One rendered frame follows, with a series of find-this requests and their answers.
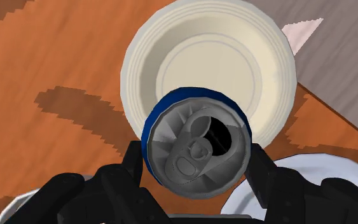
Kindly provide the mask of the white bowl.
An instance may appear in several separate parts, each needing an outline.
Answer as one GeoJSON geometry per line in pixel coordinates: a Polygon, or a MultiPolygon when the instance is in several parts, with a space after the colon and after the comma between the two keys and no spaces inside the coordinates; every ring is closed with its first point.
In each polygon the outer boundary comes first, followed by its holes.
{"type": "MultiPolygon", "coordinates": [[[[275,161],[276,165],[297,170],[305,179],[320,185],[325,178],[342,178],[358,186],[358,163],[326,153],[300,154],[275,161]]],[[[234,189],[221,209],[221,214],[248,214],[263,220],[263,209],[247,180],[234,189]]]]}

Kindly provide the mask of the grey white round dish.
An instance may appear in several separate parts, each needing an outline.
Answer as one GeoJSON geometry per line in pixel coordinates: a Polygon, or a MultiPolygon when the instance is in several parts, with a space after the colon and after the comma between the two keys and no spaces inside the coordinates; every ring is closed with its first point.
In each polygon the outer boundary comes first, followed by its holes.
{"type": "Polygon", "coordinates": [[[79,190],[79,186],[75,187],[74,183],[75,176],[72,174],[67,176],[58,174],[47,181],[45,186],[18,195],[1,211],[0,224],[5,224],[12,215],[14,215],[22,206],[31,200],[31,198],[40,190],[57,190],[58,193],[61,193],[63,200],[68,200],[69,197],[74,195],[75,192],[79,190]]]}

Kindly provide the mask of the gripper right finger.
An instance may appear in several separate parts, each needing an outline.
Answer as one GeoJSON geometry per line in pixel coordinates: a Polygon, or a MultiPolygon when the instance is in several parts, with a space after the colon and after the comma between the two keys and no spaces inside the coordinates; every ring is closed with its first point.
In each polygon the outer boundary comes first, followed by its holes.
{"type": "Polygon", "coordinates": [[[358,224],[358,186],[341,178],[320,185],[278,167],[259,144],[251,145],[246,180],[266,209],[267,224],[358,224]]]}

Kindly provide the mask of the cream white plate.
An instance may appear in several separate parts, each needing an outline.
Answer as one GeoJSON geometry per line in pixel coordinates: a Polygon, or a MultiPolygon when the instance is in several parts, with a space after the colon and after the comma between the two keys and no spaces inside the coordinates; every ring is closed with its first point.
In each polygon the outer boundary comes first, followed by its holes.
{"type": "Polygon", "coordinates": [[[243,0],[176,0],[152,15],[129,44],[121,101],[136,136],[155,104],[179,87],[216,90],[247,116],[268,146],[294,104],[296,68],[277,24],[243,0]]]}

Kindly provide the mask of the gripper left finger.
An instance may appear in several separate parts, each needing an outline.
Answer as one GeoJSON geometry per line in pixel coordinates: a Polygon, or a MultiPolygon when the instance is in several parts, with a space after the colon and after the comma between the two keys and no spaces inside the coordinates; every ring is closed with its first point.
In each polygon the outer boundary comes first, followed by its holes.
{"type": "Polygon", "coordinates": [[[52,177],[4,224],[170,224],[150,192],[140,186],[140,141],[122,163],[100,167],[86,180],[76,173],[52,177]]]}

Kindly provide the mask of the blue drink can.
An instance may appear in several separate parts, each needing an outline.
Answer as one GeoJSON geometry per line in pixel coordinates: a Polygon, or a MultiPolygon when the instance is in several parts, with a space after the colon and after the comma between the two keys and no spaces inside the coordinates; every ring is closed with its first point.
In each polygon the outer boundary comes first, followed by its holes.
{"type": "Polygon", "coordinates": [[[251,143],[238,104],[200,87],[180,87],[162,97],[141,135],[149,172],[171,192],[190,199],[209,199],[231,188],[249,165],[251,143]]]}

